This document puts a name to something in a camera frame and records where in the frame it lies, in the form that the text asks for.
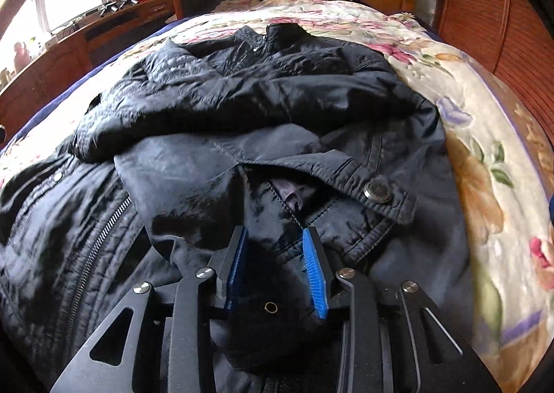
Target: purple stripe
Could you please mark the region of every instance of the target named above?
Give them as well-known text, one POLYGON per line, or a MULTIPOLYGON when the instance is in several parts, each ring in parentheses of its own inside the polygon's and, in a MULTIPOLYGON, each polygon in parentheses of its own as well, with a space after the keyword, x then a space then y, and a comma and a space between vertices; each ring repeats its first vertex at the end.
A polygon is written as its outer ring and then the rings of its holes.
POLYGON ((542 310, 533 313, 528 318, 513 327, 504 329, 500 336, 500 346, 505 346, 515 339, 522 337, 541 321, 542 310))

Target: silver pivot bolt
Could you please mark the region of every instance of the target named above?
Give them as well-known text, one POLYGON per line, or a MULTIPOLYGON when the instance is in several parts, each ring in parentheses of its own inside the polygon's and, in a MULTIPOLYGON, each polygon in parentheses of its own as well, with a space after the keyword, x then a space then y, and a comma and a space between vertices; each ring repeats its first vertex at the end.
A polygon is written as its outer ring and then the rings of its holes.
POLYGON ((150 290, 150 284, 148 282, 137 282, 133 285, 133 291, 137 294, 143 294, 150 290))
POLYGON ((356 275, 356 270, 352 268, 339 269, 339 276, 343 279, 352 279, 356 275))
POLYGON ((416 293, 416 291, 419 290, 419 285, 412 281, 406 281, 402 284, 402 289, 406 293, 416 293))
POLYGON ((196 277, 198 279, 210 279, 215 274, 215 271, 213 268, 210 267, 202 267, 198 271, 196 271, 196 277))

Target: floral bedspread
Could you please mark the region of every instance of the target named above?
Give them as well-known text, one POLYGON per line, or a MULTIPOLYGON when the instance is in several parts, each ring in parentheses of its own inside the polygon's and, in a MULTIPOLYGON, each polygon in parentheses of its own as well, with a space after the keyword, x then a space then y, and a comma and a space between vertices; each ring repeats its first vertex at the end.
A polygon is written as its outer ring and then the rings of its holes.
POLYGON ((347 1, 238 0, 138 44, 79 87, 0 158, 0 186, 48 156, 92 98, 171 38, 224 37, 248 25, 297 22, 316 36, 366 45, 437 105, 463 205, 475 289, 473 347, 506 393, 533 371, 554 334, 554 230, 548 203, 554 156, 540 126, 506 85, 456 48, 429 38, 411 15, 347 1))

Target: wooden desk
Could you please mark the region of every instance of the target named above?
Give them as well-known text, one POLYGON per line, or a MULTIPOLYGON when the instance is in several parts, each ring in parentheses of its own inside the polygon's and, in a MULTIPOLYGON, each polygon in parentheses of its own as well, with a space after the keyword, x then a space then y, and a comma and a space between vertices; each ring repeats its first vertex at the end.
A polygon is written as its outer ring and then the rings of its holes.
POLYGON ((164 26, 173 0, 151 0, 106 15, 33 60, 0 92, 4 146, 35 113, 85 74, 164 26))

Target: wooden cabinet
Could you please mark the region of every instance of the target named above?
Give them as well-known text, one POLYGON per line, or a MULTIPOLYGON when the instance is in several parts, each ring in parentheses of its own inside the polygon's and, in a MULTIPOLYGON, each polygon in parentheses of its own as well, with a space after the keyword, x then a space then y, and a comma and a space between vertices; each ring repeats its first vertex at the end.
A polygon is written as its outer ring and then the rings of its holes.
POLYGON ((94 67, 163 27, 164 20, 174 13, 173 0, 126 7, 83 27, 37 57, 0 92, 0 124, 6 128, 6 142, 94 67))
POLYGON ((439 35, 506 83, 554 141, 554 40, 527 0, 438 0, 439 35))

